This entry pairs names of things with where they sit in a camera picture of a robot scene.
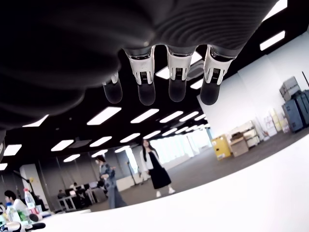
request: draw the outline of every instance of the yellow box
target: yellow box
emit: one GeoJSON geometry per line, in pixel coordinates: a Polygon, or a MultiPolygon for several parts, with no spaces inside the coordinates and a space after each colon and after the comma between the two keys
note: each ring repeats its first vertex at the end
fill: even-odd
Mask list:
{"type": "Polygon", "coordinates": [[[218,160],[231,156],[231,151],[225,135],[212,139],[211,144],[218,160]]]}

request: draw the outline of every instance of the black skirt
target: black skirt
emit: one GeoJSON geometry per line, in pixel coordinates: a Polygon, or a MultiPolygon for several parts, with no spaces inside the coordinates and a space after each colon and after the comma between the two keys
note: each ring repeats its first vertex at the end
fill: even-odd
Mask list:
{"type": "Polygon", "coordinates": [[[149,152],[149,156],[151,163],[153,164],[154,167],[153,169],[149,170],[149,175],[151,176],[154,189],[160,189],[172,183],[169,174],[167,173],[165,168],[161,167],[154,153],[149,152]]]}

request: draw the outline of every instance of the gray trousers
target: gray trousers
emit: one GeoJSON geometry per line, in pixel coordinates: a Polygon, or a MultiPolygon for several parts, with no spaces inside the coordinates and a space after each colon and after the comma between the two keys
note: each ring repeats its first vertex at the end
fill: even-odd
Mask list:
{"type": "Polygon", "coordinates": [[[108,203],[110,209],[120,208],[127,206],[127,204],[122,200],[120,192],[118,191],[117,186],[111,186],[107,188],[108,191],[108,203]]]}

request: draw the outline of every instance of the rectangular ceiling light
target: rectangular ceiling light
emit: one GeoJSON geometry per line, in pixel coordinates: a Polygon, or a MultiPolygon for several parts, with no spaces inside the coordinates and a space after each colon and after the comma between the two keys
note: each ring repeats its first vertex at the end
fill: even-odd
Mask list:
{"type": "Polygon", "coordinates": [[[179,121],[180,121],[180,122],[185,122],[186,120],[188,120],[188,119],[194,117],[195,115],[198,115],[198,111],[192,112],[191,114],[189,114],[189,115],[187,115],[187,116],[185,116],[185,117],[179,119],[179,121]]]}
{"type": "Polygon", "coordinates": [[[4,156],[14,156],[21,148],[21,144],[8,145],[4,151],[4,156]]]}
{"type": "Polygon", "coordinates": [[[168,121],[171,121],[172,119],[178,117],[179,115],[182,115],[183,114],[183,111],[176,111],[175,113],[167,116],[166,118],[160,120],[161,123],[166,123],[168,121]]]}
{"type": "Polygon", "coordinates": [[[106,152],[107,152],[107,149],[100,150],[97,153],[93,154],[91,157],[94,158],[94,157],[97,157],[97,156],[105,156],[106,152]]]}
{"type": "Polygon", "coordinates": [[[0,171],[3,171],[7,166],[7,163],[0,163],[0,171]]]}
{"type": "Polygon", "coordinates": [[[188,128],[188,129],[186,129],[185,132],[193,131],[196,127],[197,127],[197,125],[194,125],[194,126],[188,128]]]}
{"type": "Polygon", "coordinates": [[[112,138],[111,136],[102,137],[99,140],[96,140],[94,143],[90,144],[90,147],[100,146],[101,144],[105,143],[106,141],[109,141],[111,138],[112,138]]]}
{"type": "Polygon", "coordinates": [[[190,87],[193,89],[199,89],[202,87],[202,84],[203,84],[203,78],[200,79],[199,81],[196,81],[193,85],[190,85],[190,87]]]}
{"type": "Polygon", "coordinates": [[[266,15],[266,17],[263,19],[265,21],[266,19],[272,17],[276,13],[282,11],[283,9],[288,7],[288,0],[279,0],[276,5],[270,10],[270,12],[266,15]]]}
{"type": "Polygon", "coordinates": [[[201,124],[201,125],[199,125],[198,127],[196,127],[194,130],[201,129],[201,128],[203,128],[204,126],[205,126],[204,124],[201,124]]]}
{"type": "Polygon", "coordinates": [[[205,115],[205,114],[202,114],[202,115],[196,117],[196,118],[194,119],[194,121],[199,121],[199,120],[201,120],[201,119],[203,119],[203,118],[206,118],[206,115],[205,115]]]}
{"type": "Polygon", "coordinates": [[[145,137],[143,137],[143,139],[149,139],[149,138],[154,137],[155,135],[157,135],[159,133],[161,133],[161,131],[160,130],[156,130],[156,131],[146,135],[145,137]]]}
{"type": "Polygon", "coordinates": [[[80,157],[81,155],[80,154],[76,154],[76,155],[71,155],[70,157],[67,157],[65,160],[63,160],[63,162],[70,162],[72,160],[75,160],[77,159],[78,157],[80,157]]]}
{"type": "Polygon", "coordinates": [[[118,150],[115,150],[115,153],[119,153],[119,152],[121,152],[121,151],[125,151],[125,150],[127,150],[128,148],[130,148],[129,145],[128,145],[128,146],[123,146],[123,147],[119,148],[118,150]]]}
{"type": "Polygon", "coordinates": [[[273,44],[279,42],[280,40],[282,40],[285,36],[285,31],[283,30],[282,32],[280,32],[279,34],[271,37],[270,39],[266,40],[265,42],[262,42],[260,44],[260,49],[261,51],[264,51],[266,48],[272,46],[273,44]]]}
{"type": "Polygon", "coordinates": [[[169,131],[163,133],[162,136],[167,136],[167,135],[169,135],[169,134],[172,134],[172,133],[175,132],[176,130],[177,130],[177,128],[173,128],[173,129],[171,129],[171,130],[169,130],[169,131]]]}
{"type": "MultiPolygon", "coordinates": [[[[201,59],[202,59],[202,56],[198,52],[194,52],[192,55],[190,65],[198,62],[201,59]]],[[[158,71],[156,73],[156,76],[161,77],[163,79],[169,79],[169,68],[166,66],[164,69],[158,71]]]]}
{"type": "Polygon", "coordinates": [[[111,116],[118,113],[120,110],[121,110],[121,107],[109,106],[105,108],[97,116],[95,116],[93,119],[91,119],[89,122],[87,122],[87,125],[100,125],[103,122],[105,122],[107,119],[109,119],[111,116]]]}
{"type": "Polygon", "coordinates": [[[134,133],[134,134],[131,134],[129,135],[127,138],[124,138],[123,140],[120,140],[121,143],[126,143],[126,142],[129,142],[130,140],[136,138],[140,136],[140,133],[134,133]]]}
{"type": "Polygon", "coordinates": [[[62,151],[64,148],[66,148],[67,146],[69,146],[73,142],[74,142],[73,139],[62,140],[60,143],[58,143],[56,146],[54,146],[51,151],[62,151]]]}
{"type": "Polygon", "coordinates": [[[145,113],[143,113],[142,115],[133,119],[131,121],[131,123],[140,123],[140,122],[144,121],[145,119],[149,118],[150,116],[154,115],[157,112],[159,112],[158,109],[150,109],[150,110],[146,111],[145,113]]]}
{"type": "Polygon", "coordinates": [[[185,131],[185,130],[188,129],[188,128],[189,128],[189,127],[184,127],[184,128],[182,128],[182,129],[176,131],[175,134],[179,134],[179,133],[185,131]]]}
{"type": "Polygon", "coordinates": [[[23,127],[39,127],[44,120],[48,117],[48,115],[45,115],[43,118],[41,118],[39,121],[28,124],[28,125],[24,125],[23,127]]]}

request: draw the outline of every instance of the white sneaker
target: white sneaker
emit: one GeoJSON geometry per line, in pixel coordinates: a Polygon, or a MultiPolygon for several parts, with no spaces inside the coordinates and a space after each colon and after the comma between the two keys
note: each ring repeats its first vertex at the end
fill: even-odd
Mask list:
{"type": "Polygon", "coordinates": [[[173,194],[174,192],[176,192],[174,189],[172,188],[169,189],[169,194],[173,194]]]}

